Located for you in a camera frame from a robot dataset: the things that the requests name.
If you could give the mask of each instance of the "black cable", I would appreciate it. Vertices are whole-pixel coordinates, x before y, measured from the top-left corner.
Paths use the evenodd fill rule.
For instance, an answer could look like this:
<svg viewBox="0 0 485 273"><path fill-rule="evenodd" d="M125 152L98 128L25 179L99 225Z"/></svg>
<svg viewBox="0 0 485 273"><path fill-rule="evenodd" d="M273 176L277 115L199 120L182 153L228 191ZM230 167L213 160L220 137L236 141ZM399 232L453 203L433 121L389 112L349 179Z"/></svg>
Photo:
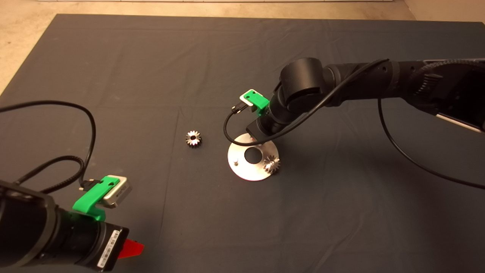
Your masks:
<svg viewBox="0 0 485 273"><path fill-rule="evenodd" d="M1 107L0 108L0 113L12 111L12 110L17 110L17 109L21 109L21 108L26 108L26 107L31 107L31 106L36 106L36 105L61 105L61 106L73 107L73 108L76 108L76 109L79 109L79 110L83 111L88 116L89 121L91 123L91 141L89 143L89 148L88 148L88 152L87 152L87 155L86 155L86 159L84 160L84 163L83 163L83 167L81 168L81 172L78 175L79 182L80 183L83 182L83 180L84 180L84 174L85 174L86 168L87 168L87 166L89 164L89 160L91 159L91 154L93 153L94 144L95 144L95 140L96 140L96 123L94 121L93 114L91 114L91 112L87 108L85 108L85 107L83 107L81 105L78 105L78 104L75 104L75 103L71 103L71 102L62 102L62 101L32 101L32 102L24 102L24 103L14 104L14 105L6 106L6 107ZM33 171L35 171L35 170L43 167L48 162L40 165L39 167L35 168L34 170L30 171L29 173L31 173L31 172L33 172ZM56 185L54 185L52 187L49 187L49 188L45 189L45 191L53 192L55 190L61 189L61 188L65 187L65 186L69 185L72 182L70 182L69 184L64 185L64 186L63 185L60 185L61 183L56 184Z"/></svg>
<svg viewBox="0 0 485 273"><path fill-rule="evenodd" d="M270 140L273 140L273 139L276 139L278 137L281 137L289 132L291 132L292 130L294 130L296 127L298 127L300 124L302 124L304 121L306 121L309 117L311 117L313 114L315 114L315 112L317 112L318 109L320 109L329 99L332 98L332 96L339 92L342 88L344 88L349 82L353 81L356 77L360 76L363 72L367 71L368 69L370 68L373 68L383 62L386 62L388 61L389 59L381 59L381 60L376 60L376 61L373 61L371 63L368 63L366 65L364 65L363 67L359 68L357 71L355 71L354 73L352 73L352 75L350 75L348 78L346 78L345 80L343 80L338 86L336 86L332 91L330 91L315 107L313 107L310 111L306 112L305 114L303 114L297 121L294 121L293 123L291 123L290 125L288 125L285 129L281 130L280 132L270 136L270 137L267 137L263 140L258 140L258 141L254 141L254 142L249 142L249 143L243 143L243 142L238 142L238 141L235 141L233 138L231 138L229 136L229 134L227 133L227 123L229 122L229 119L235 115L234 112L231 112L227 117L226 117L226 120L224 121L224 125L223 125L223 131L224 131L224 135L226 136L226 138L236 144L236 145L239 145L239 146L254 146L254 145L259 145L259 144L263 144L264 142L267 142L267 141L270 141Z"/></svg>
<svg viewBox="0 0 485 273"><path fill-rule="evenodd" d="M473 187L473 188L480 188L480 189L485 189L485 185L480 185L480 184L476 184L476 183L472 183L472 182L468 182L468 181L464 181L464 180L461 180L461 179L457 179L457 178L453 178L453 177L450 177L450 176L447 176L447 175L444 175L442 173L439 173L437 171L434 171L426 166L423 166L421 165L420 163L414 161L414 159L412 159L408 154L406 154L406 152L404 152L400 147L399 145L396 143L396 141L392 138L389 130L388 130L388 127L386 126L386 122L384 121L384 115L382 113L382 103L381 103L381 99L377 99L377 109L379 110L379 118L381 120L381 124L382 124L382 128L384 129L384 133L386 133L386 136L388 137L389 141L392 143L392 145L405 157L407 158L409 161L411 161L411 163L413 163L414 165L420 167L421 169L431 173L431 174L434 174L438 177L441 177L443 179L446 179L446 180L449 180L449 181L452 181L452 182L455 182L455 183L458 183L458 184L462 184L462 185L466 185L466 186L470 186L470 187Z"/></svg>
<svg viewBox="0 0 485 273"><path fill-rule="evenodd" d="M17 184L17 185L20 185L20 184L24 183L25 181L27 181L28 179L31 179L32 177L36 176L38 173L40 173L41 171L43 171L45 168L49 167L50 165L57 163L57 162L60 162L60 161L66 161L66 160L77 162L79 164L79 170L74 175L67 178L66 180L64 180L60 183L57 183L53 186L50 186L46 189L43 189L41 192L48 194L48 193L54 192L58 189L64 188L64 187L72 184L74 181L76 181L76 179L78 179L81 176L82 171L84 170L84 161L80 157L72 156L72 155L64 155L64 156L56 157L54 159L51 159L51 160L43 163L42 165L40 165L38 167L36 167L32 171L26 173L22 177L18 178L14 183Z"/></svg>

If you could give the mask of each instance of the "red tab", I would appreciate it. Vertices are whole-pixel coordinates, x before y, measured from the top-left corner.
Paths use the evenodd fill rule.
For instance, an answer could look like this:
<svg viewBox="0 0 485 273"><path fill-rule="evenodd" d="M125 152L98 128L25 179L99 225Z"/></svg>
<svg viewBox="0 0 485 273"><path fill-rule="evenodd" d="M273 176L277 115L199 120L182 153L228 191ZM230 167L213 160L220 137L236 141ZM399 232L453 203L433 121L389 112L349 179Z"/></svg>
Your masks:
<svg viewBox="0 0 485 273"><path fill-rule="evenodd" d="M144 245L138 242L126 239L123 244L123 249L121 250L120 255L118 255L118 259L138 256L142 253L144 247Z"/></svg>

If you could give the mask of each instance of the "concrete floor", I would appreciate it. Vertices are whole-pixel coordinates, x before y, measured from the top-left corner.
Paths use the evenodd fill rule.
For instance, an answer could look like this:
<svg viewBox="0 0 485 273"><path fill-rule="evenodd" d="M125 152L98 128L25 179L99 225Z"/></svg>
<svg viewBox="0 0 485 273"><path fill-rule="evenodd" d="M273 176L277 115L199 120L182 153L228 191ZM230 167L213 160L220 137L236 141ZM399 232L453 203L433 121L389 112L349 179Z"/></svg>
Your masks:
<svg viewBox="0 0 485 273"><path fill-rule="evenodd" d="M174 3L0 0L0 94L58 13L198 17L415 20L394 2Z"/></svg>

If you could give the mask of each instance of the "cable connector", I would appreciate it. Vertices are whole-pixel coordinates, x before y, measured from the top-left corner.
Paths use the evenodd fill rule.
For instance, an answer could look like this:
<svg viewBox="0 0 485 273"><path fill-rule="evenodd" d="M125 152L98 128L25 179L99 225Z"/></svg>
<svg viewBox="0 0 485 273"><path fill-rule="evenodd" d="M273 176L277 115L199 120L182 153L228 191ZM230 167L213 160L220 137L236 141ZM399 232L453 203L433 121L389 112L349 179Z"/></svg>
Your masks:
<svg viewBox="0 0 485 273"><path fill-rule="evenodd" d="M234 113L234 114L239 114L241 111L243 111L244 109L246 109L249 105L247 105L245 102L240 102L238 104L236 104L235 106L233 106L231 108L231 111Z"/></svg>
<svg viewBox="0 0 485 273"><path fill-rule="evenodd" d="M100 180L95 180L95 179L89 179L89 180L84 180L82 183L81 183L81 186L79 187L79 190L82 190L82 191L89 191L90 189L92 189L96 184L99 184L101 183Z"/></svg>

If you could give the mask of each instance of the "metal gear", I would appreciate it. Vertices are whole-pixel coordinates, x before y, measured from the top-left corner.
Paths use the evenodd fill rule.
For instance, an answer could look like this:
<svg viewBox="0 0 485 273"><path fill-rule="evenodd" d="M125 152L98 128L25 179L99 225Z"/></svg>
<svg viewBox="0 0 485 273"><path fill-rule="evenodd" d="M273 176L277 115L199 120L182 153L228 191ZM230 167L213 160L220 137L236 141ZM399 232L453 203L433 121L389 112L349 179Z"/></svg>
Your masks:
<svg viewBox="0 0 485 273"><path fill-rule="evenodd" d="M185 142L189 147L196 148L202 143L202 137L198 131L190 131L185 136Z"/></svg>
<svg viewBox="0 0 485 273"><path fill-rule="evenodd" d="M274 155L267 156L263 161L264 170L267 173L273 174L279 169L279 157Z"/></svg>

